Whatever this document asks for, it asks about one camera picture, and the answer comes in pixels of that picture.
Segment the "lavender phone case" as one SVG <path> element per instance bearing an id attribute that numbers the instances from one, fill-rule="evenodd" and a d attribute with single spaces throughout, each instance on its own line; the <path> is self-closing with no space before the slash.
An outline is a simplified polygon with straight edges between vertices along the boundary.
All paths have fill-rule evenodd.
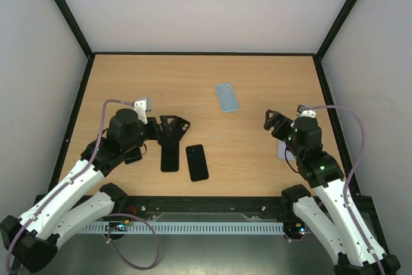
<path id="1" fill-rule="evenodd" d="M 283 160 L 295 161 L 295 157 L 290 151 L 286 150 L 286 144 L 283 141 L 278 143 L 277 156 Z"/>

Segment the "black phone camera side up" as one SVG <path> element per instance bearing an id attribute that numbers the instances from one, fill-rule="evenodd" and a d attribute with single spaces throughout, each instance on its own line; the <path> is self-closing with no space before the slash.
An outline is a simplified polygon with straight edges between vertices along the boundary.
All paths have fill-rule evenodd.
<path id="1" fill-rule="evenodd" d="M 185 148 L 189 175 L 192 182 L 204 181 L 209 178 L 204 148 L 201 144 Z"/>

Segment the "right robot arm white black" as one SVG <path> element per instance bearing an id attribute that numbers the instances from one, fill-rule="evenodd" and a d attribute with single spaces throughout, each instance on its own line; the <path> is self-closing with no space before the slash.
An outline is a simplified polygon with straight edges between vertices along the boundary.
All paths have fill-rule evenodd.
<path id="1" fill-rule="evenodd" d="M 327 213 L 299 184 L 281 193 L 281 212 L 298 217 L 322 244 L 336 274 L 395 274 L 398 258 L 388 254 L 369 230 L 336 159 L 323 149 L 322 130 L 314 109 L 299 106 L 292 120 L 267 110 L 264 129 L 284 142 L 296 160 L 297 172 L 315 191 Z"/>

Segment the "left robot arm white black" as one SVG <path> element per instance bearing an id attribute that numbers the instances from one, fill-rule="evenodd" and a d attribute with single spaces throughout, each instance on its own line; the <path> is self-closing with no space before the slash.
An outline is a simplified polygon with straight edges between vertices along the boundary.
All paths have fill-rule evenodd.
<path id="1" fill-rule="evenodd" d="M 139 113 L 120 109 L 110 119 L 106 136 L 88 144 L 71 171 L 44 198 L 19 217 L 1 222 L 1 237 L 9 256 L 14 256 L 31 273 L 45 268 L 58 249 L 74 234 L 95 220 L 126 208 L 127 194 L 108 183 L 87 201 L 77 202 L 120 164 L 142 157 L 146 140 L 172 150 L 190 124 L 177 116 L 162 115 L 144 123 Z"/>

